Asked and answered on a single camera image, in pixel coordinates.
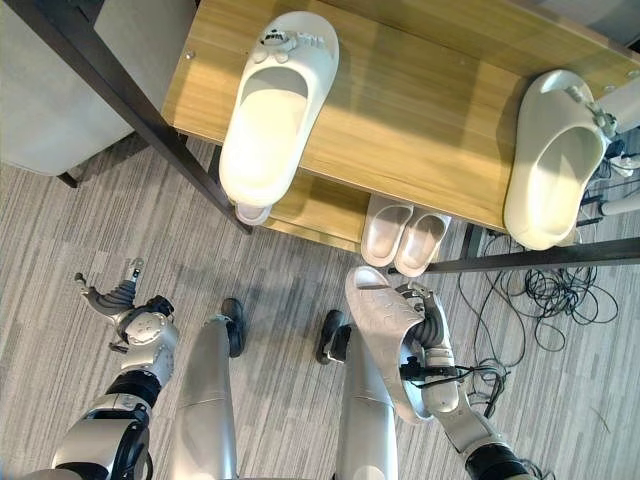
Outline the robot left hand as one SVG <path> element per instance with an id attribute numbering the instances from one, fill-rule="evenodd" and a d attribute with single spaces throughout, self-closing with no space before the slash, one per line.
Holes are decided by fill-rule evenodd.
<path id="1" fill-rule="evenodd" d="M 81 272 L 74 275 L 74 282 L 91 309 L 117 326 L 134 309 L 137 281 L 144 264 L 141 257 L 134 258 L 127 267 L 125 277 L 106 294 L 100 293 L 94 286 L 88 286 Z"/>

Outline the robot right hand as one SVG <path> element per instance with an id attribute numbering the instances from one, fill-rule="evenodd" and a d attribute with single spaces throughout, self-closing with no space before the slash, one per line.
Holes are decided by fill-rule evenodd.
<path id="1" fill-rule="evenodd" d="M 426 286 L 409 282 L 396 288 L 410 304 L 420 322 L 412 326 L 403 339 L 403 345 L 418 353 L 426 366 L 453 366 L 455 364 L 446 315 L 438 295 Z"/>

